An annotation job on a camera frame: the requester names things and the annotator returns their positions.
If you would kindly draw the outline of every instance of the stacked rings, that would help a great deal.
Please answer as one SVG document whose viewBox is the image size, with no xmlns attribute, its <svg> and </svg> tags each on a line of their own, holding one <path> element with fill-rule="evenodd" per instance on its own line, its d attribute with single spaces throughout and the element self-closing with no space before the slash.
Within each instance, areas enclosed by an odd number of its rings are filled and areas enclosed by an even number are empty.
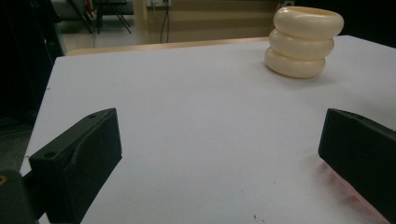
<svg viewBox="0 0 396 224">
<path fill-rule="evenodd" d="M 276 72 L 299 78 L 315 77 L 323 71 L 325 57 L 334 47 L 333 37 L 344 26 L 343 18 L 312 7 L 282 7 L 274 16 L 266 64 Z"/>
</svg>

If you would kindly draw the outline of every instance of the chair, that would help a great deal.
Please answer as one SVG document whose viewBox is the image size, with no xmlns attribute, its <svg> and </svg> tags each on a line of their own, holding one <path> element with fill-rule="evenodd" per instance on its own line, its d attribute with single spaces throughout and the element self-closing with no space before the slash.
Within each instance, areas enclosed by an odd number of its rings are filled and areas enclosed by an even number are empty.
<svg viewBox="0 0 396 224">
<path fill-rule="evenodd" d="M 117 15 L 122 25 L 128 30 L 129 34 L 129 23 L 123 15 L 134 15 L 134 7 L 131 0 L 96 0 L 96 28 L 98 34 L 100 34 L 100 28 L 103 24 L 104 15 Z"/>
<path fill-rule="evenodd" d="M 92 21 L 88 15 L 85 0 L 51 0 L 61 21 L 82 21 L 92 34 Z"/>
</svg>

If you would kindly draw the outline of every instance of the white table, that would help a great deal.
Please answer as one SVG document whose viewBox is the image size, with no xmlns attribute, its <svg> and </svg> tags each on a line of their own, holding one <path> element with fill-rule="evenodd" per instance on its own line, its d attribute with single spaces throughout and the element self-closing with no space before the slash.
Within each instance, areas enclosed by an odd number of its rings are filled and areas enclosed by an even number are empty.
<svg viewBox="0 0 396 224">
<path fill-rule="evenodd" d="M 83 223 L 384 223 L 334 179 L 318 143 L 331 107 L 396 127 L 396 49 L 337 36 L 323 73 L 294 79 L 265 66 L 268 46 L 58 58 L 26 156 L 116 107 L 123 159 Z"/>
</svg>

